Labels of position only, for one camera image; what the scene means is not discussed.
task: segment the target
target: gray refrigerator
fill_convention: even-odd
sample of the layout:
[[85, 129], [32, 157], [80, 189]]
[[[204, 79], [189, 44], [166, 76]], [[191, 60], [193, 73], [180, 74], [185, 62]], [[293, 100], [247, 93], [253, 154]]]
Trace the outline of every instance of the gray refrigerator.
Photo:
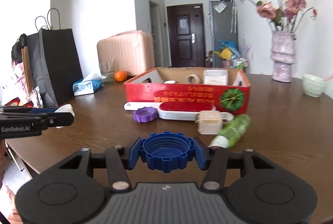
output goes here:
[[[215, 51], [217, 47], [221, 46], [218, 40], [231, 41], [238, 48], [237, 33], [231, 32], [231, 19], [232, 19], [232, 2], [223, 1], [227, 7], [218, 13], [215, 6], [219, 5], [220, 1], [209, 2], [210, 6], [210, 30], [211, 30], [211, 46]], [[223, 67], [222, 59], [213, 54], [213, 67]]]

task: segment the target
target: red cardboard box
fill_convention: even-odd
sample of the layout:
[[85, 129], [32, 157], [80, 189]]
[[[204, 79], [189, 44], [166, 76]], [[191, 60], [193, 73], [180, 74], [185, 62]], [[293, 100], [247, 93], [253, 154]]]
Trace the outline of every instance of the red cardboard box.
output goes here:
[[[250, 82], [242, 70], [228, 70], [228, 85], [185, 84], [187, 76], [197, 74], [204, 80], [208, 68], [153, 68], [124, 83], [128, 102], [208, 102], [219, 111], [245, 113]], [[175, 84], [164, 81], [175, 80]]]

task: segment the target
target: orange fruit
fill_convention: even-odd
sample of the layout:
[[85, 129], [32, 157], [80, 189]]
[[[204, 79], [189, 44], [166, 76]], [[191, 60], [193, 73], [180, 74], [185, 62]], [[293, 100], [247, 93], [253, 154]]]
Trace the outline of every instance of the orange fruit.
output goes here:
[[126, 78], [127, 78], [127, 74], [125, 71], [117, 71], [114, 74], [114, 80], [117, 82], [123, 82], [126, 80]]

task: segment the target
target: pink suitcase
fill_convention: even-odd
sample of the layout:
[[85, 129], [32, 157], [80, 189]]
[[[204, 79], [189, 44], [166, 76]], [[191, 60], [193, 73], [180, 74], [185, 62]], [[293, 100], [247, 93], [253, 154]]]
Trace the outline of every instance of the pink suitcase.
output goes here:
[[153, 38], [141, 30], [116, 34], [97, 43], [99, 63], [117, 58], [118, 69], [129, 76], [137, 76], [153, 67]]

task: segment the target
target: flower vase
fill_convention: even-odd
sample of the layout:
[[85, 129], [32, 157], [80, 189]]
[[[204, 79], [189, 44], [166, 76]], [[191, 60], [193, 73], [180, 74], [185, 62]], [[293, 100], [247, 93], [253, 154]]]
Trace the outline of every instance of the flower vase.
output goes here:
[[295, 53], [295, 41], [292, 33], [287, 31], [272, 32], [273, 80], [291, 82], [291, 65], [295, 63]]

